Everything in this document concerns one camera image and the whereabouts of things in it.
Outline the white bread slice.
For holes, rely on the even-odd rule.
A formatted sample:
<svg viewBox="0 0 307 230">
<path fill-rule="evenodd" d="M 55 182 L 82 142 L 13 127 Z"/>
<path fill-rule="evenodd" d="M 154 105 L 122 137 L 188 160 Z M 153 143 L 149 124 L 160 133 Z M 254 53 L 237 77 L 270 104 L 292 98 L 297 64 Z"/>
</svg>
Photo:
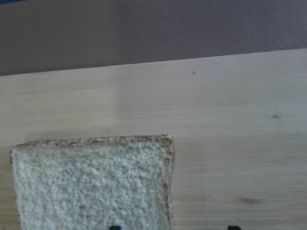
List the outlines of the white bread slice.
<svg viewBox="0 0 307 230">
<path fill-rule="evenodd" d="M 33 141 L 11 151 L 23 230 L 172 230 L 171 135 Z"/>
</svg>

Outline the wooden cutting board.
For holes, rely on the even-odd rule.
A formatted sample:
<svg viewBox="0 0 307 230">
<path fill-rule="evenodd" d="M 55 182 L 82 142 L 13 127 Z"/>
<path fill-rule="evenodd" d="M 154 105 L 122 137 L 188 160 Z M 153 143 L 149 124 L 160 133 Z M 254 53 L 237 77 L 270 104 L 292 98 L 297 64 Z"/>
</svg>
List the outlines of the wooden cutting board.
<svg viewBox="0 0 307 230">
<path fill-rule="evenodd" d="M 19 229 L 11 149 L 170 134 L 177 230 L 307 227 L 307 51 L 2 76 L 0 227 Z"/>
</svg>

